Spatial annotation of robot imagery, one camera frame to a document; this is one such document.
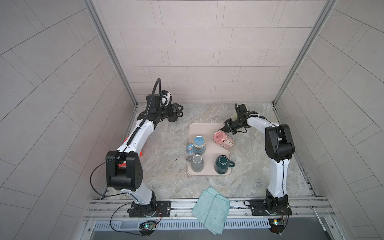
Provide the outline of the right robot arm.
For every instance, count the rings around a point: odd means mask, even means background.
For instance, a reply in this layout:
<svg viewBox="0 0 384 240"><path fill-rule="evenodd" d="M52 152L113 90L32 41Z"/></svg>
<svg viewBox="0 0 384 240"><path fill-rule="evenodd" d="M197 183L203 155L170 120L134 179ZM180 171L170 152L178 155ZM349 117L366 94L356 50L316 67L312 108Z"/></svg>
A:
<svg viewBox="0 0 384 240"><path fill-rule="evenodd" d="M238 129L255 128L265 135L265 151L270 158L270 182L266 192L264 209L270 215L290 216L292 214L288 202L287 176L292 155L295 153L290 127L277 124L255 112L238 116L233 121L225 121L220 130L235 135Z"/></svg>

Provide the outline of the pink ghost mug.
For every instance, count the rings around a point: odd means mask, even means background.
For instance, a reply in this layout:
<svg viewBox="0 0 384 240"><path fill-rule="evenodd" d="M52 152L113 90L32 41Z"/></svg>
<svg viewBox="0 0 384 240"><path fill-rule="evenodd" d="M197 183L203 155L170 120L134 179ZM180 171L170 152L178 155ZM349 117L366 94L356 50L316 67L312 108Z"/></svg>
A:
<svg viewBox="0 0 384 240"><path fill-rule="evenodd" d="M213 140L216 144L226 150L231 149L235 145L234 139L224 131L217 131L213 136Z"/></svg>

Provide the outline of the black mug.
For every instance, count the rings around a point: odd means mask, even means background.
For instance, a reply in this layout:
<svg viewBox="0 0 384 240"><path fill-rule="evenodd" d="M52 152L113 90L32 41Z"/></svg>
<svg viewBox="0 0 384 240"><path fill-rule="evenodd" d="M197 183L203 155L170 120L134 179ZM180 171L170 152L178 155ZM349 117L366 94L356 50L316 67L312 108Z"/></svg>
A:
<svg viewBox="0 0 384 240"><path fill-rule="evenodd" d="M168 121L173 123L173 122L176 122L178 120L178 115L174 115L174 114L171 114L167 117Z"/></svg>

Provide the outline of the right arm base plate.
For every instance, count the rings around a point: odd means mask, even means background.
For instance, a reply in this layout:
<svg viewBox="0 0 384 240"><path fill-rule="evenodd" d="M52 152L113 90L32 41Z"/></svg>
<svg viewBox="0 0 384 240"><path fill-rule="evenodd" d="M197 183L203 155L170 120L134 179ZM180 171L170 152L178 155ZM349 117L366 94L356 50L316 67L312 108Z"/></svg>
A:
<svg viewBox="0 0 384 240"><path fill-rule="evenodd" d="M253 216L291 216L293 214L289 205L280 205L269 209L265 200L249 200L248 205Z"/></svg>

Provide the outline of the dark green mug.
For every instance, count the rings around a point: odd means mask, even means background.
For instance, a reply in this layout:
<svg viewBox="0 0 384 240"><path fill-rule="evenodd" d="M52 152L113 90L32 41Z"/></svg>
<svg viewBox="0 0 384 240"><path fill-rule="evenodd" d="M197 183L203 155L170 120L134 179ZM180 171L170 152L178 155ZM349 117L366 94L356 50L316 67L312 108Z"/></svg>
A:
<svg viewBox="0 0 384 240"><path fill-rule="evenodd" d="M230 168L234 167L235 163L225 155L220 155L215 162L215 171L219 175L226 174Z"/></svg>

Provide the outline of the blue butterfly mug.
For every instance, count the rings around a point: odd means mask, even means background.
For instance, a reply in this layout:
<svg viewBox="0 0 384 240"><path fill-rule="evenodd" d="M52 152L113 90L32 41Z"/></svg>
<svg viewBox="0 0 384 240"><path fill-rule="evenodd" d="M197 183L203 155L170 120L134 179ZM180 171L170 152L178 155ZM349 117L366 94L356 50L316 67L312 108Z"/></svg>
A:
<svg viewBox="0 0 384 240"><path fill-rule="evenodd" d="M203 136L194 137L191 144L186 147L188 154L203 155L206 151L206 140Z"/></svg>

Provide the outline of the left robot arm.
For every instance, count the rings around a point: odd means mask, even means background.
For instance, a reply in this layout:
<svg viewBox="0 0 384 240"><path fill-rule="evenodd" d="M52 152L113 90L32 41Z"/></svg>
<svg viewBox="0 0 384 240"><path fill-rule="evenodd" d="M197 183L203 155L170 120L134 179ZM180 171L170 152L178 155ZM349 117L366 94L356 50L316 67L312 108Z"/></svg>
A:
<svg viewBox="0 0 384 240"><path fill-rule="evenodd" d="M161 88L161 79L158 78L134 130L116 151L109 151L106 155L107 186L134 198L129 209L130 217L152 217L158 211L154 191L143 183L140 153L158 123L165 119L176 122L183 116L183 109L183 106L172 103L171 93Z"/></svg>

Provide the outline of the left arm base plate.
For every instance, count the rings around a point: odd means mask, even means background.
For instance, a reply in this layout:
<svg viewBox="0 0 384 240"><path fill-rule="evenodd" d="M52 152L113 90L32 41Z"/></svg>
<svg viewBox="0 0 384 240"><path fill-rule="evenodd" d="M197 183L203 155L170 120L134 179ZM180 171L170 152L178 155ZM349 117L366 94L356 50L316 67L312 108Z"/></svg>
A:
<svg viewBox="0 0 384 240"><path fill-rule="evenodd" d="M136 204L132 202L131 207L127 210L130 218L152 218L162 215L169 217L171 210L171 201L152 201L148 205Z"/></svg>

